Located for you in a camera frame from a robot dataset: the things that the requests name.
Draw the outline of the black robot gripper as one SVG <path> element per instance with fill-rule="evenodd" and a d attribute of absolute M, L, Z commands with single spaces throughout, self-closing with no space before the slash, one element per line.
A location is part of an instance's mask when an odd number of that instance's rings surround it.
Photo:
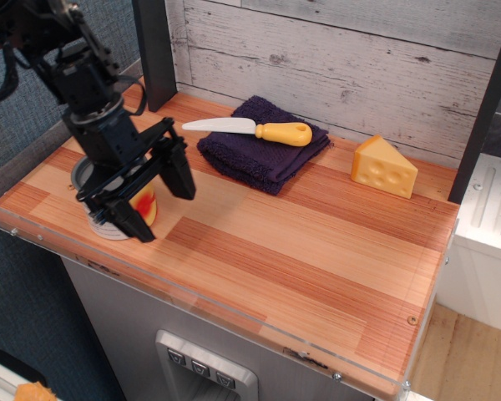
<path fill-rule="evenodd" d="M 152 242 L 154 233 L 128 202 L 160 176 L 177 198 L 195 198 L 195 183 L 185 143 L 175 139 L 174 121 L 164 118 L 139 132 L 122 107 L 101 114 L 78 115 L 67 109 L 63 122 L 93 166 L 93 173 L 78 190 L 77 199 L 90 209 L 96 222 L 109 222 L 129 238 Z M 109 205 L 95 207 L 90 205 Z"/>

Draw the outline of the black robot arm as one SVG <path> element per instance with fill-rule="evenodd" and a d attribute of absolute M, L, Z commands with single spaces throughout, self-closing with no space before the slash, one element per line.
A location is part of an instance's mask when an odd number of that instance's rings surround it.
<path fill-rule="evenodd" d="M 186 144 L 174 120 L 164 118 L 139 132 L 114 86 L 122 76 L 111 52 L 70 1 L 0 1 L 0 50 L 5 63 L 0 102 L 18 86 L 17 68 L 33 70 L 59 104 L 62 120 L 92 166 L 76 198 L 99 224 L 128 237 L 154 240 L 149 224 L 130 201 L 159 175 L 173 196 L 192 200 L 195 183 Z"/>

